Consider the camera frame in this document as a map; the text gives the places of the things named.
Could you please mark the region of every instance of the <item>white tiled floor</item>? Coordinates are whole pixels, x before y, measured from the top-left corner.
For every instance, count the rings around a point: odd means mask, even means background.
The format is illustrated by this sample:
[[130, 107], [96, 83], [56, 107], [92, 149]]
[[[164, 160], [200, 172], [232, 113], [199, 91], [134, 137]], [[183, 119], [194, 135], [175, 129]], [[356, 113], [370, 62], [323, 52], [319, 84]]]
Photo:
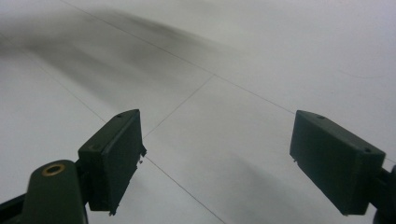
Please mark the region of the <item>white tiled floor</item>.
[[148, 157], [91, 223], [371, 223], [289, 156], [296, 109], [396, 161], [393, 1], [0, 0], [0, 201], [139, 108]]

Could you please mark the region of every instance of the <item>brass screw hole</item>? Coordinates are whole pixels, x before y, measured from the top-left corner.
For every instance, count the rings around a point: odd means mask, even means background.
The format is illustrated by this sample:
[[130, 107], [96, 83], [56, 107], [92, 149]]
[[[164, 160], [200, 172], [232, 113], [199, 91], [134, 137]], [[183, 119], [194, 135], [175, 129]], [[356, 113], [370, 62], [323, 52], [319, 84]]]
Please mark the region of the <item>brass screw hole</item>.
[[64, 170], [64, 165], [61, 163], [52, 164], [47, 166], [41, 173], [43, 176], [57, 175]]

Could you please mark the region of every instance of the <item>white floor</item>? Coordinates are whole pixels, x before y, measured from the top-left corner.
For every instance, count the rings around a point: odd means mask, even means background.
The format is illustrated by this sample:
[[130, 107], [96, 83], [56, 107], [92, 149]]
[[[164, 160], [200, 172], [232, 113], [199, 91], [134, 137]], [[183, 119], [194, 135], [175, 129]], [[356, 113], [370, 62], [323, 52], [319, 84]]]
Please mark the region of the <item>white floor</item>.
[[297, 109], [396, 161], [391, 0], [0, 0], [0, 202], [141, 110], [147, 158], [90, 223], [372, 223], [292, 162]]

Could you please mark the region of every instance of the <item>tile grout line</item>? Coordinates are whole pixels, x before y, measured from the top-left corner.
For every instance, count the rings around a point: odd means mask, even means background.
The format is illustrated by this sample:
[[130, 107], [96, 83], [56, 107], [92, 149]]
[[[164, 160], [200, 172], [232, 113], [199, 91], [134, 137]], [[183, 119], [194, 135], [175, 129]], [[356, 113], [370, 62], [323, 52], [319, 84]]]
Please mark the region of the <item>tile grout line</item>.
[[101, 18], [99, 18], [99, 17], [97, 17], [97, 16], [94, 16], [94, 15], [92, 15], [91, 13], [89, 13], [88, 11], [86, 11], [86, 10], [84, 10], [84, 9], [81, 9], [81, 8], [79, 8], [79, 7], [76, 7], [76, 6], [74, 6], [74, 5], [70, 4], [70, 3], [68, 3], [68, 2], [65, 1], [65, 0], [59, 0], [59, 1], [65, 3], [65, 4], [67, 4], [67, 5], [69, 5], [70, 7], [75, 8], [75, 9], [81, 11], [81, 12], [84, 12], [84, 13], [90, 15], [90, 16], [96, 18], [97, 20], [99, 20], [99, 21], [101, 21], [101, 22], [104, 22], [105, 24], [107, 24], [107, 25], [109, 25], [109, 26], [111, 26], [111, 27], [113, 27], [113, 28], [116, 28], [116, 29], [119, 30], [119, 31], [122, 31], [123, 33], [125, 33], [125, 34], [127, 34], [127, 35], [131, 35], [131, 36], [133, 36], [134, 38], [136, 38], [136, 39], [138, 39], [138, 40], [140, 40], [140, 41], [143, 41], [143, 42], [145, 42], [146, 44], [149, 44], [149, 45], [151, 45], [152, 47], [154, 47], [154, 48], [156, 48], [156, 49], [160, 49], [160, 50], [162, 50], [162, 51], [164, 51], [164, 52], [166, 52], [166, 53], [168, 53], [168, 54], [174, 56], [175, 58], [180, 59], [181, 61], [183, 61], [183, 62], [185, 62], [185, 63], [189, 63], [189, 64], [191, 64], [191, 65], [193, 65], [193, 66], [195, 66], [195, 67], [198, 67], [198, 68], [204, 70], [205, 72], [207, 72], [207, 73], [209, 73], [209, 74], [211, 74], [211, 75], [215, 75], [213, 72], [211, 72], [211, 71], [209, 71], [209, 70], [203, 68], [202, 66], [200, 66], [200, 65], [198, 65], [198, 64], [196, 64], [196, 63], [192, 63], [192, 62], [190, 62], [190, 61], [188, 61], [188, 60], [186, 60], [186, 59], [184, 59], [184, 58], [181, 58], [180, 56], [177, 56], [176, 54], [174, 54], [174, 53], [172, 53], [172, 52], [170, 52], [170, 51], [168, 51], [168, 50], [166, 50], [166, 49], [164, 49], [164, 48], [161, 48], [161, 47], [159, 47], [159, 46], [157, 46], [157, 45], [155, 45], [155, 44], [153, 44], [153, 43], [151, 43], [151, 42], [149, 42], [149, 41], [143, 39], [143, 38], [140, 37], [140, 36], [137, 36], [137, 35], [132, 34], [131, 32], [125, 31], [124, 29], [120, 28], [119, 26], [116, 26], [116, 25], [114, 25], [114, 24], [112, 24], [112, 23], [110, 23], [110, 22], [108, 22], [108, 21], [105, 21], [105, 20], [103, 20], [103, 19], [101, 19]]
[[224, 80], [224, 81], [226, 81], [226, 82], [228, 82], [228, 83], [230, 83], [230, 84], [232, 84], [232, 85], [234, 85], [235, 87], [237, 87], [237, 88], [239, 88], [239, 89], [241, 89], [241, 90], [243, 90], [243, 91], [247, 91], [247, 92], [249, 92], [250, 94], [259, 97], [260, 99], [264, 100], [264, 101], [267, 102], [267, 103], [270, 103], [271, 105], [275, 105], [275, 106], [277, 106], [277, 107], [279, 107], [279, 108], [281, 108], [281, 109], [284, 109], [284, 110], [286, 110], [287, 112], [289, 112], [289, 113], [295, 115], [295, 112], [292, 112], [291, 110], [289, 110], [289, 109], [287, 109], [287, 108], [285, 108], [285, 107], [283, 107], [283, 106], [281, 106], [281, 105], [277, 105], [276, 103], [274, 103], [274, 102], [272, 102], [272, 101], [270, 101], [270, 100], [265, 99], [264, 97], [260, 96], [259, 94], [254, 93], [253, 91], [249, 91], [249, 90], [247, 90], [247, 89], [245, 89], [245, 88], [243, 88], [243, 87], [241, 87], [241, 86], [239, 86], [239, 85], [237, 85], [237, 84], [231, 82], [231, 81], [228, 80], [227, 78], [221, 77], [221, 76], [216, 75], [216, 74], [215, 74], [215, 76], [218, 77], [218, 78], [220, 78], [220, 79], [222, 79], [222, 80]]
[[128, 31], [125, 31], [125, 30], [121, 29], [120, 27], [118, 27], [118, 26], [116, 26], [116, 25], [114, 25], [114, 24], [112, 24], [112, 23], [110, 23], [110, 22], [108, 22], [108, 21], [102, 20], [101, 18], [98, 18], [98, 17], [92, 15], [91, 13], [89, 13], [89, 12], [87, 12], [87, 11], [85, 11], [85, 10], [79, 8], [79, 7], [76, 7], [76, 6], [74, 6], [74, 5], [72, 5], [72, 4], [68, 3], [68, 2], [66, 2], [65, 0], [59, 0], [59, 1], [62, 1], [62, 2], [64, 2], [65, 4], [69, 5], [70, 7], [73, 7], [73, 8], [75, 8], [75, 9], [79, 10], [79, 11], [82, 11], [82, 12], [84, 12], [84, 13], [86, 13], [86, 14], [88, 14], [88, 15], [94, 17], [94, 18], [96, 18], [97, 20], [102, 21], [102, 22], [106, 23], [107, 25], [112, 26], [112, 27], [114, 27], [114, 28], [116, 28], [116, 29], [118, 29], [118, 30], [124, 32], [124, 33], [127, 34], [127, 35], [131, 35], [131, 36], [133, 36], [134, 38], [139, 39], [139, 40], [141, 40], [141, 41], [143, 41], [143, 42], [145, 42], [145, 43], [151, 45], [151, 46], [154, 47], [154, 48], [160, 49], [160, 50], [162, 50], [162, 51], [168, 53], [169, 55], [172, 55], [172, 56], [174, 56], [174, 57], [180, 59], [181, 61], [183, 61], [183, 62], [185, 62], [185, 63], [189, 63], [189, 64], [191, 64], [191, 65], [193, 65], [193, 66], [195, 66], [195, 67], [197, 67], [197, 68], [200, 68], [200, 69], [204, 70], [205, 72], [207, 72], [207, 73], [209, 73], [209, 74], [211, 74], [211, 75], [213, 75], [213, 76], [219, 77], [220, 79], [223, 79], [223, 80], [229, 82], [230, 84], [234, 85], [235, 87], [237, 87], [237, 88], [239, 88], [239, 89], [241, 89], [241, 90], [243, 90], [243, 91], [247, 91], [247, 92], [249, 92], [249, 93], [251, 93], [251, 94], [253, 94], [253, 95], [259, 97], [260, 99], [262, 99], [262, 100], [264, 100], [264, 101], [266, 101], [266, 102], [268, 102], [268, 103], [270, 103], [270, 104], [272, 104], [272, 105], [275, 105], [275, 106], [277, 106], [277, 107], [279, 107], [279, 108], [281, 108], [281, 109], [284, 109], [284, 110], [286, 110], [287, 112], [289, 112], [289, 113], [291, 113], [291, 114], [293, 114], [293, 115], [295, 114], [294, 112], [288, 110], [287, 108], [285, 108], [285, 107], [283, 107], [283, 106], [281, 106], [281, 105], [277, 105], [276, 103], [274, 103], [274, 102], [272, 102], [272, 101], [270, 101], [270, 100], [265, 99], [264, 97], [260, 96], [259, 94], [254, 93], [253, 91], [248, 91], [247, 89], [245, 89], [245, 88], [243, 88], [243, 87], [241, 87], [241, 86], [239, 86], [239, 85], [237, 85], [237, 84], [231, 82], [230, 80], [228, 80], [228, 79], [226, 79], [226, 78], [224, 78], [224, 77], [221, 77], [221, 76], [215, 74], [214, 72], [211, 72], [211, 71], [209, 71], [209, 70], [203, 68], [202, 66], [200, 66], [200, 65], [198, 65], [198, 64], [196, 64], [196, 63], [190, 62], [190, 61], [188, 61], [188, 60], [186, 60], [186, 59], [184, 59], [184, 58], [182, 58], [182, 57], [180, 57], [180, 56], [177, 56], [176, 54], [174, 54], [174, 53], [172, 53], [172, 52], [170, 52], [170, 51], [168, 51], [168, 50], [166, 50], [166, 49], [164, 49], [164, 48], [161, 48], [161, 47], [159, 47], [159, 46], [157, 46], [157, 45], [155, 45], [155, 44], [153, 44], [153, 43], [151, 43], [151, 42], [149, 42], [149, 41], [147, 41], [147, 40], [145, 40], [145, 39], [143, 39], [143, 38], [141, 38], [141, 37], [139, 37], [139, 36], [137, 36], [137, 35], [134, 35], [134, 34], [128, 32]]
[[152, 161], [149, 157], [146, 157], [148, 161], [150, 161], [155, 167], [157, 167], [160, 171], [162, 171], [166, 176], [168, 176], [173, 182], [175, 182], [181, 189], [183, 189], [186, 193], [188, 193], [196, 202], [198, 202], [201, 206], [203, 206], [207, 211], [209, 211], [213, 216], [215, 216], [219, 221], [222, 223], [226, 224], [225, 221], [223, 221], [218, 215], [216, 215], [212, 210], [210, 210], [208, 207], [206, 207], [203, 203], [201, 203], [196, 197], [194, 197], [191, 193], [189, 193], [183, 186], [178, 184], [172, 176], [167, 174], [160, 166], [158, 166], [154, 161]]
[[83, 104], [89, 111], [91, 111], [99, 120], [101, 120], [103, 123], [106, 123], [104, 119], [102, 119], [96, 112], [93, 111], [87, 104], [85, 104], [81, 99], [79, 99], [73, 92], [71, 92], [64, 84], [62, 84], [56, 77], [52, 76], [50, 72], [47, 71], [43, 66], [41, 66], [40, 63], [38, 63], [36, 60], [34, 60], [29, 54], [25, 52], [22, 48], [19, 46], [15, 45], [12, 41], [10, 41], [6, 36], [3, 34], [0, 34], [7, 42], [9, 42], [10, 45], [14, 46], [15, 49], [20, 51], [25, 57], [27, 57], [30, 61], [32, 61], [34, 64], [36, 64], [45, 74], [47, 74], [48, 77], [50, 77], [52, 80], [54, 80], [57, 84], [59, 84], [62, 88], [64, 88], [69, 94], [71, 94], [76, 100], [78, 100], [81, 104]]
[[166, 116], [166, 118], [164, 118], [163, 120], [161, 120], [161, 122], [155, 126], [153, 129], [151, 129], [151, 131], [149, 131], [144, 137], [143, 139], [145, 139], [147, 136], [149, 136], [152, 132], [154, 132], [159, 126], [161, 126], [161, 124], [163, 124], [163, 122], [168, 119], [169, 117], [171, 117], [171, 115], [173, 115], [175, 113], [175, 111], [177, 111], [182, 105], [184, 105], [184, 103], [186, 103], [188, 100], [190, 100], [190, 98], [196, 93], [198, 92], [204, 85], [206, 85], [207, 82], [209, 82], [215, 75], [212, 75], [211, 77], [209, 77], [200, 87], [198, 87], [198, 89], [196, 89], [189, 97], [187, 97], [183, 102], [181, 102], [171, 113], [168, 114], [168, 116]]

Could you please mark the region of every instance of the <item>floor tile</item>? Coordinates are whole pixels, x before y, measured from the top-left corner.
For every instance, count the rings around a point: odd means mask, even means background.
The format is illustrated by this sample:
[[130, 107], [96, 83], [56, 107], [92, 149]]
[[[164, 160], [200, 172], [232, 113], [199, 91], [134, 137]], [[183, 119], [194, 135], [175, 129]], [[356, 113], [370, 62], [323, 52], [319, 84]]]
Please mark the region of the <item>floor tile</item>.
[[37, 4], [40, 1], [41, 0], [21, 0], [21, 1], [1, 0], [0, 1], [0, 15], [6, 14], [6, 13], [12, 13], [14, 10], [18, 10], [22, 7]]
[[37, 64], [0, 38], [0, 202], [26, 191], [30, 174], [75, 161], [104, 123]]
[[150, 161], [139, 165], [114, 217], [100, 212], [88, 215], [95, 224], [222, 223]]
[[146, 139], [148, 157], [225, 223], [343, 217], [289, 155], [293, 115], [212, 78]]
[[62, 2], [20, 10], [0, 24], [103, 120], [139, 108], [144, 135], [212, 76]]

